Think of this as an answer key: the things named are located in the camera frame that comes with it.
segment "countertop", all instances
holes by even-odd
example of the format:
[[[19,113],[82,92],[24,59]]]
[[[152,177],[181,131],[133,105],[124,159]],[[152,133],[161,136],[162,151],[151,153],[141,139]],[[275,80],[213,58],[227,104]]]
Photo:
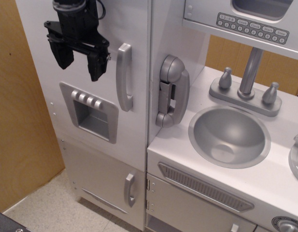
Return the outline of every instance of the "countertop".
[[[279,114],[276,117],[264,116],[210,96],[211,83],[222,74],[205,67],[195,80],[181,123],[172,128],[163,128],[149,145],[148,173],[162,178],[157,165],[164,162],[241,197],[250,196],[249,200],[255,204],[251,213],[254,212],[251,216],[253,221],[260,217],[257,214],[265,214],[264,210],[268,207],[272,207],[270,212],[273,215],[287,212],[298,220],[298,180],[288,164],[288,154],[298,134],[298,97],[278,91],[283,102]],[[232,76],[232,80],[240,82],[241,78]],[[268,87],[254,83],[254,88],[265,91]],[[212,164],[196,152],[188,137],[189,123],[197,112],[216,105],[241,108],[264,123],[270,133],[271,148],[262,162],[244,169],[224,168]],[[268,215],[261,224],[271,224],[271,220],[271,215]]]

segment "faucet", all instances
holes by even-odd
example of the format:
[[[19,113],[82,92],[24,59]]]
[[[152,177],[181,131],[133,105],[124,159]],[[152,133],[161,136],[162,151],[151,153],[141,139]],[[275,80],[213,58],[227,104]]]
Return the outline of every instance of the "faucet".
[[[251,99],[254,97],[253,84],[257,75],[258,67],[263,57],[264,50],[253,47],[249,60],[247,61],[243,78],[238,89],[239,97]]]
[[[231,68],[225,68],[221,78],[216,78],[211,84],[210,95],[266,116],[277,116],[282,105],[277,96],[279,84],[273,82],[267,91],[253,88],[263,52],[253,47],[241,83],[231,81]]]

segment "oven vent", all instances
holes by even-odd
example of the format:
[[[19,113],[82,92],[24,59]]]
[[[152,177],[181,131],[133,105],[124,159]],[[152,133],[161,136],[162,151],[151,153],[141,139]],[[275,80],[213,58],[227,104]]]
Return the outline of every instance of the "oven vent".
[[[205,181],[170,167],[158,164],[164,177],[237,212],[251,210],[254,205]]]

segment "microwave keypad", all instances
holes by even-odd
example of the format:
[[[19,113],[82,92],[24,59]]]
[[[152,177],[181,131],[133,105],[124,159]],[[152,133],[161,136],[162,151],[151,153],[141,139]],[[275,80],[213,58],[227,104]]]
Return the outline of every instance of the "microwave keypad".
[[[285,44],[289,35],[289,32],[286,30],[267,26],[224,13],[218,14],[216,24],[219,27],[261,38],[267,41],[272,41],[278,44]]]

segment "sink basin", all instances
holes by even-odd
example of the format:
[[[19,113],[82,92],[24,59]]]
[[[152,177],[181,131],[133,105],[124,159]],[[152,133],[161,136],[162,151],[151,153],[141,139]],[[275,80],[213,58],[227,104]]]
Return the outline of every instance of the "sink basin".
[[[191,120],[189,139],[206,160],[226,168],[252,167],[267,156],[270,135],[254,115],[229,106],[199,111]]]

